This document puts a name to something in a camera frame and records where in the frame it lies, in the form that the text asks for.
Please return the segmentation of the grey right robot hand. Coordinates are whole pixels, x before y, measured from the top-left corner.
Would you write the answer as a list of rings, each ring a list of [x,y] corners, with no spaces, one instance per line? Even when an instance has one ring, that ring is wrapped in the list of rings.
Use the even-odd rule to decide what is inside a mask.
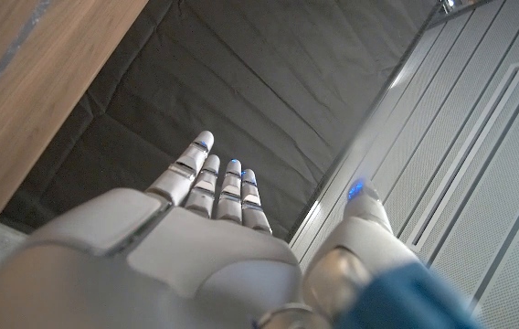
[[[33,233],[0,265],[0,328],[330,328],[380,275],[417,261],[376,191],[302,267],[256,176],[201,132],[144,191],[116,188]]]

